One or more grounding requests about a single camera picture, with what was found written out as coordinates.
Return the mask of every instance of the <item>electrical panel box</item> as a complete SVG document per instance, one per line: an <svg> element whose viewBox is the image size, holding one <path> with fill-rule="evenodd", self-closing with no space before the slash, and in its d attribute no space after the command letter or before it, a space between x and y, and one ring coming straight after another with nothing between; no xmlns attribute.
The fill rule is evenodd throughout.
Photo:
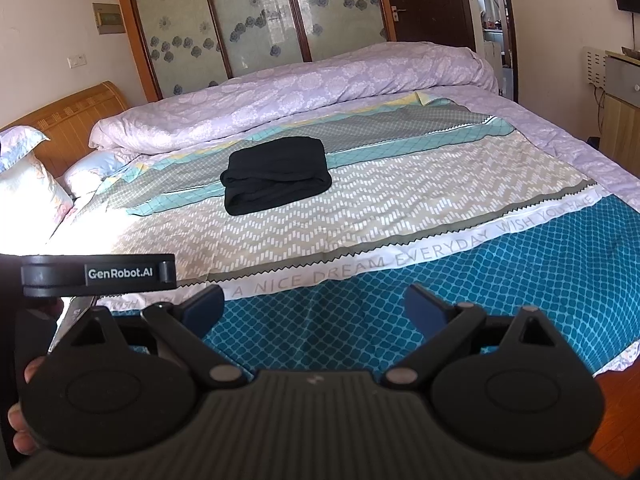
<svg viewBox="0 0 640 480"><path fill-rule="evenodd" d="M593 84L596 88L606 89L607 72L606 59L607 53L599 48L584 48L584 65L587 75L587 83Z"/></svg>

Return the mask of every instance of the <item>nightstand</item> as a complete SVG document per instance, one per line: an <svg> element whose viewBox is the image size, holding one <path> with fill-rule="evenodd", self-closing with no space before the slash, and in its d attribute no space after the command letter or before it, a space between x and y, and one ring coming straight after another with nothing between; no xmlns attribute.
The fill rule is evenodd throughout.
<svg viewBox="0 0 640 480"><path fill-rule="evenodd" d="M606 91L600 151L640 176L640 61L607 52Z"/></svg>

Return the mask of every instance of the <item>patterned bedsheet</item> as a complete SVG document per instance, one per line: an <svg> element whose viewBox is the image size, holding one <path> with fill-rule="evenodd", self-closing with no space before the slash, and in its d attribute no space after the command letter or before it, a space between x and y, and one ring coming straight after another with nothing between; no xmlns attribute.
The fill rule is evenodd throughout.
<svg viewBox="0 0 640 480"><path fill-rule="evenodd" d="M325 143L332 188L229 217L228 153L293 135ZM640 330L636 232L629 206L505 120L411 94L132 164L50 251L73 239L87 253L175 253L182 288L103 304L141 308L219 283L229 301L207 341L247 370L381 371L420 343L402 315L411 282L495 313L538 304L597 370Z"/></svg>

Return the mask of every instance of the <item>wooden floor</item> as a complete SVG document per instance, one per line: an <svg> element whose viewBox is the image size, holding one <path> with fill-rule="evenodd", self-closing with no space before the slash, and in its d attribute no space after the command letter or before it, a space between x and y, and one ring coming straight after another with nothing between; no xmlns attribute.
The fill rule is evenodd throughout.
<svg viewBox="0 0 640 480"><path fill-rule="evenodd" d="M624 372L596 377L606 412L591 452L622 477L640 467L640 360Z"/></svg>

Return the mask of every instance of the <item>wall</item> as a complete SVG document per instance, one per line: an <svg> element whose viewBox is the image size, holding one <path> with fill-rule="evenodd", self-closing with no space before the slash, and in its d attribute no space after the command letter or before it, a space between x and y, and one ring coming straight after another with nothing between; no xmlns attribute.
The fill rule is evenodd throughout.
<svg viewBox="0 0 640 480"><path fill-rule="evenodd" d="M598 135L582 48L631 47L630 13L618 10L616 0L513 0L513 15L520 104L580 139Z"/></svg>
<svg viewBox="0 0 640 480"><path fill-rule="evenodd" d="M99 36L93 2L117 0L0 0L0 126L104 80L146 102L126 34ZM87 65L70 69L76 54Z"/></svg>

